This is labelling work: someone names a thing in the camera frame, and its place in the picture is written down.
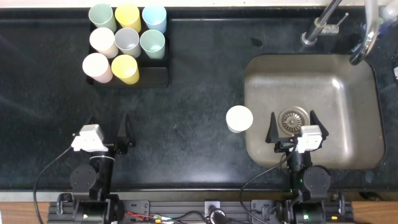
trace sink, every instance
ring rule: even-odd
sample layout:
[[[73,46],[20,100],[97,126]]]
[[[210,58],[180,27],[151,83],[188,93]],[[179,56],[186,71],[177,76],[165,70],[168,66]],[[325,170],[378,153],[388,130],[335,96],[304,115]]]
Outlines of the sink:
[[[385,153],[376,83],[365,61],[354,66],[348,55],[261,55],[245,71],[244,103],[253,113],[246,149],[261,166],[281,159],[265,142],[271,113],[280,137],[309,125],[311,110],[329,136],[312,152],[314,165],[331,169],[370,169]]]

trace drain strainer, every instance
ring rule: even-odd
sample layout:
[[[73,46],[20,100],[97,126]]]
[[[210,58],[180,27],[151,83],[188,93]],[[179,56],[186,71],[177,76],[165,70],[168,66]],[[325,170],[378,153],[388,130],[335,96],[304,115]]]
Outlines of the drain strainer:
[[[298,106],[292,106],[284,109],[279,115],[279,126],[286,134],[297,134],[300,127],[309,125],[307,112]]]

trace white wall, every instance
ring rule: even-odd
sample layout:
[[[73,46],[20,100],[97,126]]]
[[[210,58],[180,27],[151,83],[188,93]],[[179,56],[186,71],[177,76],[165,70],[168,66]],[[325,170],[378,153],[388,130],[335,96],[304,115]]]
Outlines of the white wall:
[[[0,7],[91,7],[96,3],[118,6],[131,2],[137,6],[326,6],[331,0],[0,0]],[[392,0],[379,0],[385,6]],[[343,0],[340,6],[363,6],[363,0]]]

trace faucet handle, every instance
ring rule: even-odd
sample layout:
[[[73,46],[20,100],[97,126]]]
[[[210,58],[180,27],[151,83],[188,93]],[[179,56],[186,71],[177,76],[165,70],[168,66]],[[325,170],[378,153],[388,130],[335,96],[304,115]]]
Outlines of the faucet handle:
[[[342,19],[340,19],[340,21],[336,24],[327,24],[321,31],[321,33],[319,35],[336,35],[339,32],[339,26],[340,24],[347,18],[348,16],[348,12],[346,12],[346,14],[344,15],[344,17]]]

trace faucet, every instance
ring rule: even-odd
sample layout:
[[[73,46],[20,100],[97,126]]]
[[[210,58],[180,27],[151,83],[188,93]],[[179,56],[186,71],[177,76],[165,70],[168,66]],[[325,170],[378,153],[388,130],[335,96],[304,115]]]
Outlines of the faucet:
[[[316,18],[308,32],[304,32],[301,40],[305,45],[313,45],[319,35],[331,35],[338,33],[338,26],[343,22],[348,14],[345,15],[337,25],[327,25],[326,22],[331,14],[336,10],[342,0],[332,0],[326,7],[322,15]],[[366,12],[366,34],[361,46],[355,50],[349,58],[352,65],[359,64],[371,51],[379,33],[379,11],[377,0],[364,0]]]

